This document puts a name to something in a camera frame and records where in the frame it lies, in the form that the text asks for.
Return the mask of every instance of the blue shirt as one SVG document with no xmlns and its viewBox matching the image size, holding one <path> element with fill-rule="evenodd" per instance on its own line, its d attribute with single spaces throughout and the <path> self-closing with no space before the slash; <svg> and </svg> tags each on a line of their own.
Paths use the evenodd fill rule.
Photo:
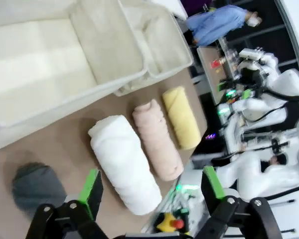
<svg viewBox="0 0 299 239">
<path fill-rule="evenodd" d="M 193 31 L 198 46 L 207 46 L 226 35 L 229 31 L 240 28 L 245 23 L 247 10 L 227 5 L 186 20 L 188 28 Z"/>
</svg>

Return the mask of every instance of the rolled towel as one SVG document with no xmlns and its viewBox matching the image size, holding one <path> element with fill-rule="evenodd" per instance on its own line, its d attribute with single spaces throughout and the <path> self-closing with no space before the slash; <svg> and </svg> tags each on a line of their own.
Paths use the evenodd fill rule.
<svg viewBox="0 0 299 239">
<path fill-rule="evenodd" d="M 156 100 L 138 106 L 133 117 L 149 159 L 164 181 L 176 179 L 184 170 L 179 153 L 171 140 L 166 120 Z"/>
<path fill-rule="evenodd" d="M 161 194 L 141 141 L 124 116 L 110 116 L 89 130 L 94 153 L 116 192 L 135 215 L 153 211 Z"/>
<path fill-rule="evenodd" d="M 201 136 L 185 88 L 177 87 L 166 91 L 163 94 L 163 100 L 180 148 L 196 147 L 201 141 Z"/>
</svg>

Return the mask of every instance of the small white bin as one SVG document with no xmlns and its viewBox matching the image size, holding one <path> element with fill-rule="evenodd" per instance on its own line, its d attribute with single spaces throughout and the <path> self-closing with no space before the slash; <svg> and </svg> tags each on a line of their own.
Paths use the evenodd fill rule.
<svg viewBox="0 0 299 239">
<path fill-rule="evenodd" d="M 167 79 L 193 63 L 183 34 L 163 6 L 142 0 L 121 0 L 124 13 L 144 55 L 147 73 L 115 92 L 122 96 Z"/>
<path fill-rule="evenodd" d="M 0 0 L 0 148 L 145 72 L 118 0 Z"/>
</svg>

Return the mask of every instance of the white plastic container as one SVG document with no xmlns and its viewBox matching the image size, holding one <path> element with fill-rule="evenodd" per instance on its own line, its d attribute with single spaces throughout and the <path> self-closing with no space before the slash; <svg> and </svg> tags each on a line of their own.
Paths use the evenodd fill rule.
<svg viewBox="0 0 299 239">
<path fill-rule="evenodd" d="M 144 55 L 147 73 L 115 92 L 126 95 L 165 80 L 193 63 L 189 47 L 172 14 L 148 1 L 121 0 Z"/>
<path fill-rule="evenodd" d="M 0 148 L 145 72 L 118 0 L 0 0 Z"/>
</svg>

